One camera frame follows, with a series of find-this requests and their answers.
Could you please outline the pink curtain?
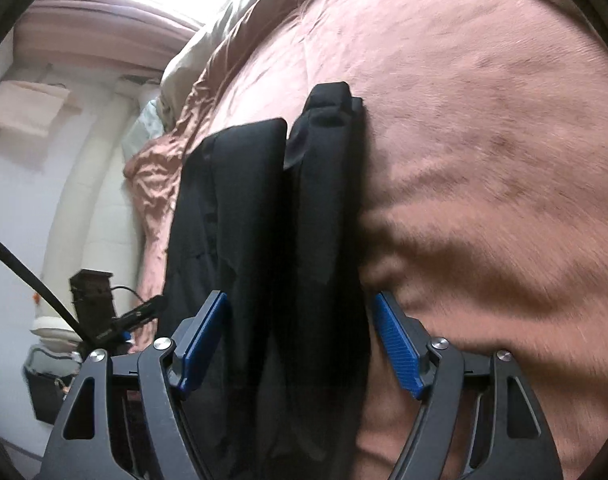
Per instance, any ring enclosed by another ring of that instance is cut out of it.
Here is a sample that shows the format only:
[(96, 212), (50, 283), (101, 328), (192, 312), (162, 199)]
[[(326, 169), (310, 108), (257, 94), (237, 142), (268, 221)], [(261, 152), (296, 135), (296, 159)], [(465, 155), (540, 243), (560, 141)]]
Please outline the pink curtain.
[(14, 55), (155, 78), (199, 28), (136, 0), (34, 0), (14, 26)]

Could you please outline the brown satin duvet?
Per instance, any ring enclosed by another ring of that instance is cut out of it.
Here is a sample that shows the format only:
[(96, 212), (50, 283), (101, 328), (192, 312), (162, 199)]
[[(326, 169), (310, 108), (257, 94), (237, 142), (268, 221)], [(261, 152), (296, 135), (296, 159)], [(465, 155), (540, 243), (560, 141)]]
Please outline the brown satin duvet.
[(159, 292), (182, 158), (345, 81), (369, 114), (362, 283), (514, 352), (566, 478), (608, 437), (608, 51), (543, 0), (257, 0), (127, 162)]

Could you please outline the black polo shirt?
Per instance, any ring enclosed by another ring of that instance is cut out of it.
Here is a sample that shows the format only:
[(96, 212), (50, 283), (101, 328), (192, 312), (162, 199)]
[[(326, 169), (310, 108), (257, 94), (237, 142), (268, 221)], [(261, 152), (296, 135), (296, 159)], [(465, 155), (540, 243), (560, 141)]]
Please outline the black polo shirt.
[(318, 84), (293, 125), (217, 132), (183, 164), (167, 247), (171, 334), (210, 292), (223, 339), (183, 405), (216, 479), (345, 479), (365, 399), (370, 335), (358, 276), (365, 110)]

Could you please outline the beige pillow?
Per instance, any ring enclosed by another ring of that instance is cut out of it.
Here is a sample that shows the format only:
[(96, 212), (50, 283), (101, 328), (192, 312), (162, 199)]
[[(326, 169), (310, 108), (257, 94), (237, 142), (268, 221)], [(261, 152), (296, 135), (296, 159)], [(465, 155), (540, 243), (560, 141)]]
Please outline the beige pillow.
[(306, 0), (223, 0), (223, 8), (167, 65), (157, 115), (174, 128), (194, 84), (215, 78), (215, 89), (245, 63), (245, 57)]

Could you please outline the black waste bin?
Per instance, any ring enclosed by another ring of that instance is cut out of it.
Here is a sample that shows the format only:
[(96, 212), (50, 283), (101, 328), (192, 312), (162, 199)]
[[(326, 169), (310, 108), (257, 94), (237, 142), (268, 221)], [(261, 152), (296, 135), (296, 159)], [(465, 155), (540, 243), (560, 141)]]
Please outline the black waste bin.
[(77, 352), (53, 352), (38, 344), (29, 348), (23, 365), (23, 376), (34, 417), (39, 422), (54, 424), (67, 388), (80, 367), (81, 358)]

